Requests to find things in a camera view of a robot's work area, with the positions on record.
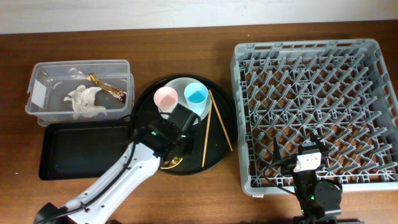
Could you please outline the yellow bowl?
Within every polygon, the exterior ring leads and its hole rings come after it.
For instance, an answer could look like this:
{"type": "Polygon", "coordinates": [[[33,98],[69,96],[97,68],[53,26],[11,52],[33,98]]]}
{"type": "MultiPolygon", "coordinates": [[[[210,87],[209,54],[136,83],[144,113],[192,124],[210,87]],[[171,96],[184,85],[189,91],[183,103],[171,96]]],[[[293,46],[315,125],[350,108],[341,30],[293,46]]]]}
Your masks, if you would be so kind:
{"type": "Polygon", "coordinates": [[[172,169],[176,166],[178,166],[181,162],[183,161],[183,158],[181,157],[174,157],[170,161],[165,161],[161,166],[160,169],[172,169]]]}

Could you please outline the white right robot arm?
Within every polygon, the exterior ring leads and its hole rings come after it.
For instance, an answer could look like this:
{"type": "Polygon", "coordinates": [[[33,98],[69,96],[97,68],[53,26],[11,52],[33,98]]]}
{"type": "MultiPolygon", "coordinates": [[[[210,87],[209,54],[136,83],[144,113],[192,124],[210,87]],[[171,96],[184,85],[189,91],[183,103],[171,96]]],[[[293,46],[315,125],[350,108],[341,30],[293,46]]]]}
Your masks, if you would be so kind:
{"type": "Polygon", "coordinates": [[[294,181],[293,195],[296,196],[302,211],[301,216],[293,217],[294,223],[336,223],[341,214],[342,185],[330,179],[318,179],[317,171],[326,165],[329,149],[310,134],[310,142],[301,144],[298,152],[283,159],[279,145],[274,139],[274,155],[271,167],[280,167],[284,177],[294,181]]]}

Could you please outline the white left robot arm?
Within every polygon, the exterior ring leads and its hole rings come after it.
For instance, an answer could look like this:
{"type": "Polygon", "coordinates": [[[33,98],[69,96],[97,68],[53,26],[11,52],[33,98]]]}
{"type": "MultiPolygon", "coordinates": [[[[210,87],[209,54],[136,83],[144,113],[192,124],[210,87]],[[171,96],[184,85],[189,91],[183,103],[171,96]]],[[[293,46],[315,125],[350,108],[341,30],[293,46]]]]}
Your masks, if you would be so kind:
{"type": "Polygon", "coordinates": [[[199,115],[177,105],[172,112],[136,128],[123,155],[89,188],[65,205],[44,205],[35,223],[107,223],[108,218],[143,181],[160,169],[178,166],[199,115]]]}

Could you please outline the gold coffee sachet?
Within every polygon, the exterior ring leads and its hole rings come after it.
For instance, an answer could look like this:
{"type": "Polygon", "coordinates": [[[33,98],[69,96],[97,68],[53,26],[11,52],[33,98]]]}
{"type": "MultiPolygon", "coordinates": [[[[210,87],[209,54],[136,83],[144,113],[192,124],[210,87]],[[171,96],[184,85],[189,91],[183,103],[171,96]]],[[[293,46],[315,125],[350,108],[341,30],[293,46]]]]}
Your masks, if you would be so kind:
{"type": "Polygon", "coordinates": [[[110,93],[114,98],[118,99],[120,102],[125,103],[126,98],[127,98],[127,93],[125,91],[122,91],[116,87],[113,87],[109,83],[103,82],[100,79],[96,77],[94,73],[90,73],[87,78],[87,80],[93,82],[96,86],[102,88],[103,90],[107,91],[110,93]]]}

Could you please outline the pink cup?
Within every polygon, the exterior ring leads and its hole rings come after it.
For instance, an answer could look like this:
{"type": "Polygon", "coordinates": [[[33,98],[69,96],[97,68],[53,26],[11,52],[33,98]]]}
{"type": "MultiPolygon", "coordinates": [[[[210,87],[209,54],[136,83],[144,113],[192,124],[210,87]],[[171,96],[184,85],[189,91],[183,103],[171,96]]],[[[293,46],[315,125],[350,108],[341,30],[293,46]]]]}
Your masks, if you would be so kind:
{"type": "Polygon", "coordinates": [[[161,112],[171,113],[178,103],[178,93],[172,87],[163,86],[155,92],[154,103],[161,112]]]}

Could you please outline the blue cup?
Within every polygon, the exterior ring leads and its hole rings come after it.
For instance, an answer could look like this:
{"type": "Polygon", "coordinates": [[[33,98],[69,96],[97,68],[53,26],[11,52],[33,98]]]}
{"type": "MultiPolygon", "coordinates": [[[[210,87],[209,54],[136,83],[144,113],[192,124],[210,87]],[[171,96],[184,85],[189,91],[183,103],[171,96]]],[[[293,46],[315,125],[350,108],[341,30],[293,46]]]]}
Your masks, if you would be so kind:
{"type": "Polygon", "coordinates": [[[184,89],[184,97],[188,107],[200,114],[205,109],[208,89],[202,83],[190,83],[184,89]]]}

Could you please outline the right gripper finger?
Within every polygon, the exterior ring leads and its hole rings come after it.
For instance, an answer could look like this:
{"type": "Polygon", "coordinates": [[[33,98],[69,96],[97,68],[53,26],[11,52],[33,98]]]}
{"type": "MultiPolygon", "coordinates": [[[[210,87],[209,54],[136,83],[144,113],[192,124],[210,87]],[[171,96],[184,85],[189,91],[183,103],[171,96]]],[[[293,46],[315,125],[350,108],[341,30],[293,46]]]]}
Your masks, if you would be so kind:
{"type": "Polygon", "coordinates": [[[276,137],[273,138],[273,145],[274,145],[274,148],[273,148],[273,158],[272,158],[272,161],[273,161],[273,162],[279,162],[279,161],[281,160],[281,155],[280,155],[279,145],[278,145],[278,142],[277,142],[277,138],[276,138],[276,137]]]}
{"type": "Polygon", "coordinates": [[[316,135],[310,133],[311,142],[314,142],[320,152],[329,152],[329,149],[317,138],[316,135]]]}

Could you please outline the white napkin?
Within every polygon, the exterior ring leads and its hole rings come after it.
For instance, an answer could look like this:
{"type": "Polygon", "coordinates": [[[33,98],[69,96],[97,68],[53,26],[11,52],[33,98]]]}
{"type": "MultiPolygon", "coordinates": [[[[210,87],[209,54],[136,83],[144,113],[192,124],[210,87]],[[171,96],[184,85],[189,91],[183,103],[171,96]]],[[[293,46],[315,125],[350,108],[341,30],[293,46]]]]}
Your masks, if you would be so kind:
{"type": "Polygon", "coordinates": [[[80,85],[76,90],[67,94],[63,100],[71,101],[74,111],[73,119],[77,120],[80,116],[92,118],[99,113],[106,114],[104,106],[95,106],[95,96],[100,90],[100,87],[87,88],[84,85],[80,85]]]}

